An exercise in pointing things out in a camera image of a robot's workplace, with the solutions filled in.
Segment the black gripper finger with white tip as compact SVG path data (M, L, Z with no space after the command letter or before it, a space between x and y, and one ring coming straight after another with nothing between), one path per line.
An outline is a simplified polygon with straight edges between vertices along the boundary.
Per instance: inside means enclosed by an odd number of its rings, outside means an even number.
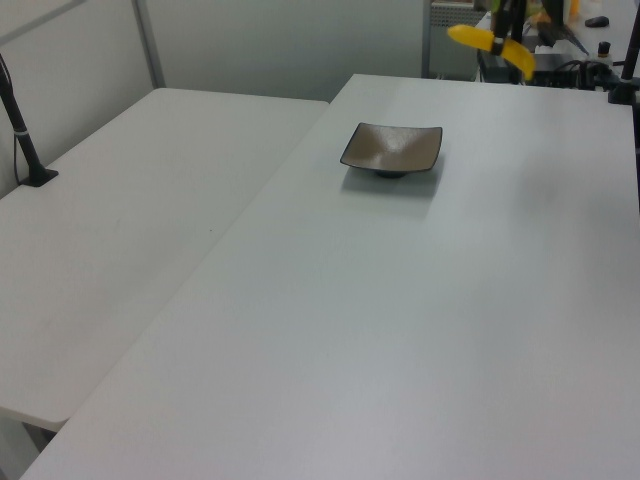
M506 44L506 39L508 38L511 26L511 1L493 1L491 3L491 14L493 22L492 31L494 34L491 53L501 54Z

